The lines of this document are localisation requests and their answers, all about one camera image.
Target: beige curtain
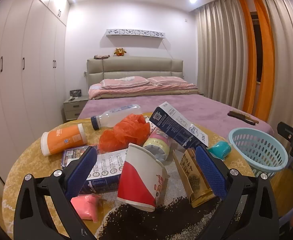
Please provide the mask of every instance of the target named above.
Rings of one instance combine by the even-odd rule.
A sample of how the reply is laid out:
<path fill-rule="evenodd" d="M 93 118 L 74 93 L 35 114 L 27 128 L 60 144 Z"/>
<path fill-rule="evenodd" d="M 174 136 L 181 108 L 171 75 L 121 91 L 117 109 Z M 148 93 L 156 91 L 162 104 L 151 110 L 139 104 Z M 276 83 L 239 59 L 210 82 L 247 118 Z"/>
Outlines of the beige curtain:
<path fill-rule="evenodd" d="M 268 123 L 275 137 L 279 122 L 293 127 L 293 0 L 264 0 L 268 9 L 275 46 L 275 84 Z"/>
<path fill-rule="evenodd" d="M 242 109 L 248 72 L 246 25 L 239 0 L 197 9 L 198 87 L 208 98 Z"/>

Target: beige leather headboard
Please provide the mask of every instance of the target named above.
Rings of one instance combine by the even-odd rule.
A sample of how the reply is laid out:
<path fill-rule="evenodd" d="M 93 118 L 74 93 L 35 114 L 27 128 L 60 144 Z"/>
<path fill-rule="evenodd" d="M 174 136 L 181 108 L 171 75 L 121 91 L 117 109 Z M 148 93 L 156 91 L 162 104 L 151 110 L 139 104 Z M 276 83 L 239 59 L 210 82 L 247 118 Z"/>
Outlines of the beige leather headboard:
<path fill-rule="evenodd" d="M 162 57 L 110 57 L 107 59 L 88 59 L 88 87 L 107 78 L 141 76 L 176 76 L 183 78 L 183 61 Z"/>

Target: brown paper bag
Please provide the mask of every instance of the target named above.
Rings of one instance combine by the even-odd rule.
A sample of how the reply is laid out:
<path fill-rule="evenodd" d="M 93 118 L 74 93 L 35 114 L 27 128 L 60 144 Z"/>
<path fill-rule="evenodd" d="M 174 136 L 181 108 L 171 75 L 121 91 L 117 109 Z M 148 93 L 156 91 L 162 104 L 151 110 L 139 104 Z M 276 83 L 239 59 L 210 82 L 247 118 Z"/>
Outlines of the brown paper bag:
<path fill-rule="evenodd" d="M 195 160 L 193 150 L 187 149 L 182 156 L 181 162 L 177 160 L 173 151 L 173 159 L 193 208 L 215 197 Z"/>

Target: clear plastic bottle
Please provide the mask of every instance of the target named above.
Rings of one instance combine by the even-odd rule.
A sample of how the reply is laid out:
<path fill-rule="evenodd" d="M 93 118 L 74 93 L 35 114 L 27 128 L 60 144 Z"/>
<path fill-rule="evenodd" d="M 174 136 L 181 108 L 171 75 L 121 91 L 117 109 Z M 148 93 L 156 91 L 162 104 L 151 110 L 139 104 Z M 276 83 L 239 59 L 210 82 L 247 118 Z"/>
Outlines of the clear plastic bottle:
<path fill-rule="evenodd" d="M 141 107 L 137 104 L 132 104 L 110 109 L 102 115 L 91 117 L 91 123 L 95 130 L 99 130 L 101 127 L 114 127 L 129 114 L 142 114 Z"/>

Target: red plastic bag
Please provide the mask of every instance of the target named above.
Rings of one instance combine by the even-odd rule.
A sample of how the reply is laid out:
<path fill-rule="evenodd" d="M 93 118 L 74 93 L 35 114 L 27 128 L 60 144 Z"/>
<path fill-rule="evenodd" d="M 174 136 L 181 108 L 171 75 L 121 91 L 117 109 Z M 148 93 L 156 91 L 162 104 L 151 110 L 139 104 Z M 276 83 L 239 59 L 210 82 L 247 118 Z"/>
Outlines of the red plastic bag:
<path fill-rule="evenodd" d="M 113 130 L 106 130 L 99 140 L 99 148 L 105 152 L 125 149 L 129 143 L 142 146 L 150 133 L 150 124 L 141 114 L 130 114 L 117 123 Z"/>
<path fill-rule="evenodd" d="M 78 195 L 71 199 L 71 204 L 83 220 L 98 221 L 98 201 L 101 196 L 90 195 Z"/>

